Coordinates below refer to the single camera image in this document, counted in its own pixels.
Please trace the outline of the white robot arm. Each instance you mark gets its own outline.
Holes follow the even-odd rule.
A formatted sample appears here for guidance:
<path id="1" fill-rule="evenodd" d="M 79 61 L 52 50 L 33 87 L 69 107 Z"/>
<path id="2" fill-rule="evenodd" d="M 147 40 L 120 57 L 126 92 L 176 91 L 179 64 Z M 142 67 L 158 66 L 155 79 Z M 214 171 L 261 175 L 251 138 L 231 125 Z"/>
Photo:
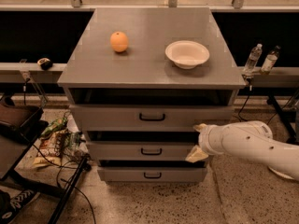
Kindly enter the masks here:
<path id="1" fill-rule="evenodd" d="M 273 139 L 265 123 L 254 120 L 226 125 L 194 125 L 198 144 L 185 161 L 197 162 L 207 156 L 228 154 L 262 163 L 277 173 L 299 180 L 299 146 Z"/>

